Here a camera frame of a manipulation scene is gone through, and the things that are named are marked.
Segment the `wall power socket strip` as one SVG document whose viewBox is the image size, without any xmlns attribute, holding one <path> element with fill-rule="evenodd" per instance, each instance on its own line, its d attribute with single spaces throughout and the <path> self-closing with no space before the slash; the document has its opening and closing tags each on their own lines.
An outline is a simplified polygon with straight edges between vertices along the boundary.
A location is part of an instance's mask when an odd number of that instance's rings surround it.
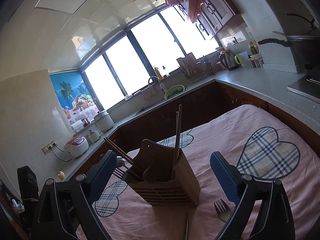
<svg viewBox="0 0 320 240">
<path fill-rule="evenodd" d="M 46 145 L 46 146 L 44 146 L 44 147 L 42 148 L 42 152 L 43 152 L 44 154 L 47 154 L 49 151 L 51 151 L 52 149 L 54 149 L 54 148 L 57 147 L 57 146 L 58 146 L 58 144 L 57 144 L 56 140 L 53 140 L 53 141 L 50 142 L 48 145 Z"/>
</svg>

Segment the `white round cooker pot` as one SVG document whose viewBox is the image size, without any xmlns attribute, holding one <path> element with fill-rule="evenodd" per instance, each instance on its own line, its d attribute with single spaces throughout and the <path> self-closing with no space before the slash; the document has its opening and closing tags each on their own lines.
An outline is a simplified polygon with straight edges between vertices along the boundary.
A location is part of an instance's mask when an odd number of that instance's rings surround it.
<svg viewBox="0 0 320 240">
<path fill-rule="evenodd" d="M 107 132 L 114 126 L 114 121 L 106 110 L 99 112 L 95 117 L 94 121 L 102 133 Z"/>
</svg>

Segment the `dark brown chopstick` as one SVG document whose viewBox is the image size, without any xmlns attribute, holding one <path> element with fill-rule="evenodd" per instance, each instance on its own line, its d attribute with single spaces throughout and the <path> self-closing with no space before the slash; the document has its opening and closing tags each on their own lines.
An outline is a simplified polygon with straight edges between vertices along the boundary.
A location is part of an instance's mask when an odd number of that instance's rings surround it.
<svg viewBox="0 0 320 240">
<path fill-rule="evenodd" d="M 188 226 L 189 226 L 189 221 L 187 220 L 185 223 L 185 230 L 184 230 L 184 235 L 183 235 L 183 240 L 187 240 L 188 239 Z"/>
</svg>

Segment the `green colander basket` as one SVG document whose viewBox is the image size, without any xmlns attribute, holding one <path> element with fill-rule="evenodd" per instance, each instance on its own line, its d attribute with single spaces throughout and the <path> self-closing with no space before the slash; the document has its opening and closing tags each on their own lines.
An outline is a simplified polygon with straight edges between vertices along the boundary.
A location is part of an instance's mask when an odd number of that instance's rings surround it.
<svg viewBox="0 0 320 240">
<path fill-rule="evenodd" d="M 168 100 L 168 99 L 175 97 L 176 95 L 184 92 L 185 90 L 187 90 L 187 88 L 184 85 L 175 85 L 175 86 L 169 88 L 165 92 L 164 99 Z"/>
</svg>

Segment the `small white ceramic pot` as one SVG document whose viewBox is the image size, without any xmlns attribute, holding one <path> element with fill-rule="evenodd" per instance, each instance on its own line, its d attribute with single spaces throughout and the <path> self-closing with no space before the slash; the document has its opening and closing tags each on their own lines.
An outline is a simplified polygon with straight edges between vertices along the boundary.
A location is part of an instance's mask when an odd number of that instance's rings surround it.
<svg viewBox="0 0 320 240">
<path fill-rule="evenodd" d="M 100 139 L 100 133 L 97 130 L 90 130 L 88 137 L 91 143 L 95 143 Z"/>
</svg>

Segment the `wooden knife rack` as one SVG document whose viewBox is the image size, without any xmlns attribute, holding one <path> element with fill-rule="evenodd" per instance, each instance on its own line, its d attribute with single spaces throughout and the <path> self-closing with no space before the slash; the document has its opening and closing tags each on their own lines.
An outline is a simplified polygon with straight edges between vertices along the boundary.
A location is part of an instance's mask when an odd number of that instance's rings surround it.
<svg viewBox="0 0 320 240">
<path fill-rule="evenodd" d="M 202 63 L 198 61 L 193 53 L 187 54 L 185 57 L 177 59 L 181 72 L 190 82 L 196 82 L 206 77 L 206 73 L 202 69 Z"/>
</svg>

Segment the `red wooden wall cabinets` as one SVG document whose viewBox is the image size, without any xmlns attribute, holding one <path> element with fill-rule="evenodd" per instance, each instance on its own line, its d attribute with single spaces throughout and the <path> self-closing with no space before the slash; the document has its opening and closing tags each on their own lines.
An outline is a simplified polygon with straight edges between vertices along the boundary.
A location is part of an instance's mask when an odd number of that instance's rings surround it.
<svg viewBox="0 0 320 240">
<path fill-rule="evenodd" d="M 178 6 L 180 12 L 193 23 L 198 23 L 206 34 L 215 36 L 240 10 L 232 0 L 165 0 Z"/>
</svg>

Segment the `wooden slatted utensil holder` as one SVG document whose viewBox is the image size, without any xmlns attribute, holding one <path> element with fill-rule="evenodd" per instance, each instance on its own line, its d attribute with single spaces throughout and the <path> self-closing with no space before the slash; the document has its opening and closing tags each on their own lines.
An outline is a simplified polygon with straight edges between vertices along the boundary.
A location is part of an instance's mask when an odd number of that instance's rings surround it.
<svg viewBox="0 0 320 240">
<path fill-rule="evenodd" d="M 152 206 L 197 206 L 200 185 L 182 149 L 145 139 L 122 179 Z"/>
</svg>

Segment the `yellow fruit on counter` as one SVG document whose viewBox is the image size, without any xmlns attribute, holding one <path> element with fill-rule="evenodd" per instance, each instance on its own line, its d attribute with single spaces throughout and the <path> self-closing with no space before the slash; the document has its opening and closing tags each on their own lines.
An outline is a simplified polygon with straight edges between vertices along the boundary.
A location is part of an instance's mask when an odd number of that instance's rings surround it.
<svg viewBox="0 0 320 240">
<path fill-rule="evenodd" d="M 59 171 L 58 174 L 57 174 L 57 176 L 58 176 L 58 178 L 59 178 L 60 180 L 63 180 L 63 179 L 65 178 L 65 174 L 64 174 L 64 172 L 62 172 L 62 171 Z"/>
</svg>

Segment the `steel electric kettle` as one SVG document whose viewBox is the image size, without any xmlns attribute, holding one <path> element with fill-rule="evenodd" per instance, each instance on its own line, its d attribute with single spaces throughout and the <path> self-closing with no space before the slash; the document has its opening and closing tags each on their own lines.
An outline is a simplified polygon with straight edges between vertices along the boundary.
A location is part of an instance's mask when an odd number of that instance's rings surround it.
<svg viewBox="0 0 320 240">
<path fill-rule="evenodd" d="M 229 50 L 222 50 L 220 52 L 219 59 L 221 64 L 229 71 L 240 67 L 240 64 L 235 61 L 235 56 Z"/>
</svg>

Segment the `steel round spoon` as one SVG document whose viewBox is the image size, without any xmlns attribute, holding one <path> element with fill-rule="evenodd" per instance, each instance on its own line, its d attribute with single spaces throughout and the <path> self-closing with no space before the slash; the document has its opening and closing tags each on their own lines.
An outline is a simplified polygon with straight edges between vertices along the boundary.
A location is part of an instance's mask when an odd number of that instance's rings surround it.
<svg viewBox="0 0 320 240">
<path fill-rule="evenodd" d="M 120 168 L 120 167 L 125 167 L 126 169 L 128 169 L 127 166 L 125 165 L 125 159 L 122 158 L 121 156 L 117 156 L 116 168 Z"/>
</svg>

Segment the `tropical beach fruit poster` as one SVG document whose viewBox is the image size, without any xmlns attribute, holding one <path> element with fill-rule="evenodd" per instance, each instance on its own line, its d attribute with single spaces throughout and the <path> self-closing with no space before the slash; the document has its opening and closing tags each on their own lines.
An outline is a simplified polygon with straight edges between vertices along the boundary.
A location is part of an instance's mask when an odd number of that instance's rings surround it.
<svg viewBox="0 0 320 240">
<path fill-rule="evenodd" d="M 99 109 L 80 72 L 61 72 L 51 74 L 49 77 L 57 99 L 71 125 L 83 119 L 94 121 Z"/>
</svg>

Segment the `white red rice cooker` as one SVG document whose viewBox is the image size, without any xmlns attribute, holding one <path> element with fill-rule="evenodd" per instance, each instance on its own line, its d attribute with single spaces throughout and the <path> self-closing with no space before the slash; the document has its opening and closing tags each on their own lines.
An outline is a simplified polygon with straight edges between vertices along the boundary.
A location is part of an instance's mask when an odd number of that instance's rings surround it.
<svg viewBox="0 0 320 240">
<path fill-rule="evenodd" d="M 68 153 L 73 159 L 83 155 L 88 148 L 88 142 L 83 136 L 72 138 L 64 146 L 65 152 Z"/>
</svg>

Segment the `long steel fork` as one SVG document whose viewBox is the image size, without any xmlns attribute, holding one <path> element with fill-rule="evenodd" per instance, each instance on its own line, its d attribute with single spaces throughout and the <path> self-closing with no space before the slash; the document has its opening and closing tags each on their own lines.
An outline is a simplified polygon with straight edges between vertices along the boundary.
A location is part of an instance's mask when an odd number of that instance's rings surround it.
<svg viewBox="0 0 320 240">
<path fill-rule="evenodd" d="M 220 199 L 220 200 L 217 200 L 216 202 L 214 202 L 214 208 L 215 208 L 215 211 L 216 211 L 218 217 L 223 222 L 226 223 L 232 213 L 229 206 L 222 199 Z"/>
</svg>

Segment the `chrome sink faucet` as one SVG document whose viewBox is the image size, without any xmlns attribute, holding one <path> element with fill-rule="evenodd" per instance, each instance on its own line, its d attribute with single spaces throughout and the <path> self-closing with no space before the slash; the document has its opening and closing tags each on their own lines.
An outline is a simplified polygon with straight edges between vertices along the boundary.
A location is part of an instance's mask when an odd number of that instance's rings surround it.
<svg viewBox="0 0 320 240">
<path fill-rule="evenodd" d="M 154 83 L 159 84 L 159 86 L 164 94 L 167 92 L 165 85 L 161 82 L 161 80 L 157 76 L 149 77 L 148 86 L 151 87 L 151 85 L 153 85 Z"/>
</svg>

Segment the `green handled white jug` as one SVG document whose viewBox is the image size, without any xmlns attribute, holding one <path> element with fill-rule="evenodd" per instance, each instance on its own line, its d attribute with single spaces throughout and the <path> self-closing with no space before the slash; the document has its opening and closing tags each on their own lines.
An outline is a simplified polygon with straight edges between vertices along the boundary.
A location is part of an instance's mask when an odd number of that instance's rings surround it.
<svg viewBox="0 0 320 240">
<path fill-rule="evenodd" d="M 237 64 L 242 65 L 245 68 L 251 67 L 247 51 L 236 54 L 234 58 Z"/>
</svg>

